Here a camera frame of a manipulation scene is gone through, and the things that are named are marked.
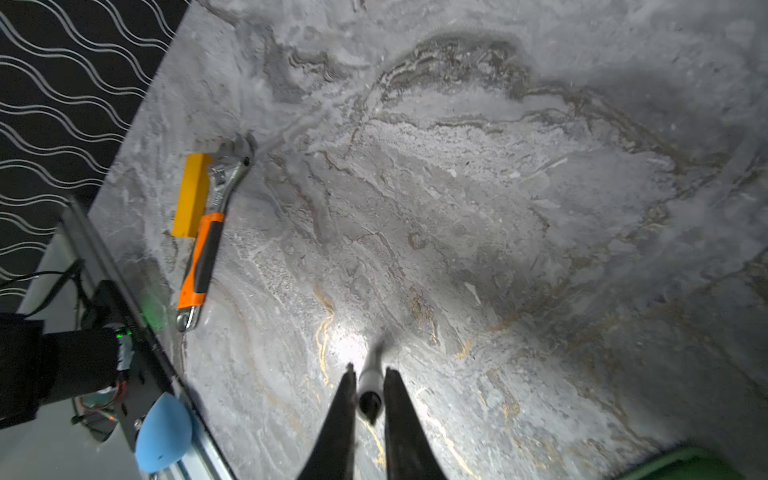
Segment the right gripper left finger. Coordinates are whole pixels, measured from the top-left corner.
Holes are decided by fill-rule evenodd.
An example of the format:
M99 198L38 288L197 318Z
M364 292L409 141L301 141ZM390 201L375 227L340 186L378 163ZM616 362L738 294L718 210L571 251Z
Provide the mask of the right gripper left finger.
M298 479L354 477L357 376L349 363L341 377L318 438Z

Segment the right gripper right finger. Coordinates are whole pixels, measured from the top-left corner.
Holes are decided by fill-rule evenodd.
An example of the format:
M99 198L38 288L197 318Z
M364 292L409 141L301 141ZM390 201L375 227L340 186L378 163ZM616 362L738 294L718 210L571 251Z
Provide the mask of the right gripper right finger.
M398 370L387 368L383 393L387 478L446 480Z

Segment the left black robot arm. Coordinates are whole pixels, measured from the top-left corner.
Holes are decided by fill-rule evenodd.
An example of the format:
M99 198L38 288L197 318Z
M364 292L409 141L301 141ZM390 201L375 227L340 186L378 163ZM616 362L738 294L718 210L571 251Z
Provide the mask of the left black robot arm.
M124 325L46 333L45 322L1 316L1 427L30 422L42 405L74 400L82 413L115 422L127 390L133 335Z

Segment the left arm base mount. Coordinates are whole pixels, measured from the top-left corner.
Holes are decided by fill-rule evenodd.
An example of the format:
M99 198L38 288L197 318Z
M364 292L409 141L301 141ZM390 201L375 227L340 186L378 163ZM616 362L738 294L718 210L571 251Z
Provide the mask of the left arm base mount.
M172 391L170 377L156 356L156 344L112 280L97 285L80 326L111 331L118 344L118 360L111 384L72 400L72 423L99 442L119 432L134 451L150 409L162 394Z

